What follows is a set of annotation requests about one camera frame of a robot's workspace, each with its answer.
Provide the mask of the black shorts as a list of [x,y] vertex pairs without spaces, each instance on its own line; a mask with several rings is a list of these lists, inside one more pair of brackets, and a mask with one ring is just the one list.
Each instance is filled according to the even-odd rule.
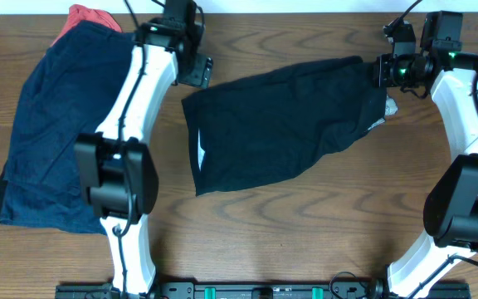
[[380,125],[388,93],[360,56],[311,61],[182,101],[197,195],[293,179]]

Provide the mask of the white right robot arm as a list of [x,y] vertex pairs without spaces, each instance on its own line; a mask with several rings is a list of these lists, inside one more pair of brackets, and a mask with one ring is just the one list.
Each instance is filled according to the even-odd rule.
[[424,87],[442,117],[451,165],[427,196],[423,232],[370,288],[372,298],[470,295],[462,285],[439,283],[459,262],[474,264],[478,253],[478,56],[461,49],[462,19],[459,12],[430,12],[420,39],[404,17],[383,28],[393,50],[374,63],[374,82],[403,92]]

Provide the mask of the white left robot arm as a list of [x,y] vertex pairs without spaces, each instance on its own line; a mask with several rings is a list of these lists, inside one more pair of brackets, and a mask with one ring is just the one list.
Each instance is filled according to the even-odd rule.
[[81,297],[146,298],[153,291],[149,214],[159,177],[149,143],[170,86],[208,86],[212,59],[198,53],[204,31],[203,22],[172,17],[139,25],[129,71],[113,107],[94,133],[76,139],[82,198],[107,234],[114,264],[111,284],[80,291]]

